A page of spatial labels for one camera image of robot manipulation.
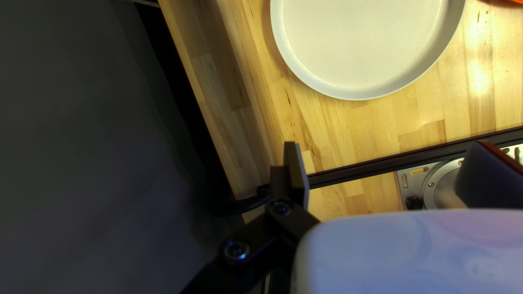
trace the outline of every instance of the gray fabric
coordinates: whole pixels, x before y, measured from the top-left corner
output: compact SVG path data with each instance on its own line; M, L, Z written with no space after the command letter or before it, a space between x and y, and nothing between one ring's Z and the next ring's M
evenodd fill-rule
M177 293L214 256L170 95L133 5L0 3L2 293Z

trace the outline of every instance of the wooden table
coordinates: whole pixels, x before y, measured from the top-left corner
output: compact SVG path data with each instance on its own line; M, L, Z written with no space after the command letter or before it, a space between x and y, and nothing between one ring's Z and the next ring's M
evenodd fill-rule
M269 0L159 2L238 199L269 182L284 141L300 143L313 173L522 125L523 5L509 0L469 0L439 62L367 101L296 78L276 47ZM312 190L309 207L320 220L402 209L393 173Z

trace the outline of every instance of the bolt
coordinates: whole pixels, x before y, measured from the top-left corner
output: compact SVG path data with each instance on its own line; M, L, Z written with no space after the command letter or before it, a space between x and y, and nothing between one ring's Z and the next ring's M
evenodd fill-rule
M273 204L271 204L271 209L277 214L281 214L283 216L288 215L291 212L291 206L285 201L276 201Z
M232 240L227 243L223 251L225 257L232 261L239 261L249 255L249 244L240 240Z

